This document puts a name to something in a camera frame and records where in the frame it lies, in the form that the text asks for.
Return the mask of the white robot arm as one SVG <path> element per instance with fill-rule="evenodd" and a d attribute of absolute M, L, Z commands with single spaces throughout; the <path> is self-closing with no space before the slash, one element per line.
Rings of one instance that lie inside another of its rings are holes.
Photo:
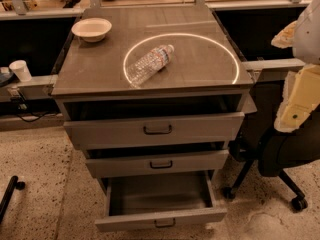
<path fill-rule="evenodd" d="M 287 74 L 283 101 L 274 121 L 277 131 L 289 133 L 298 129 L 320 105 L 320 0 L 312 0 L 271 44 L 282 49 L 291 47 L 293 56 L 304 62 L 296 73 Z"/>

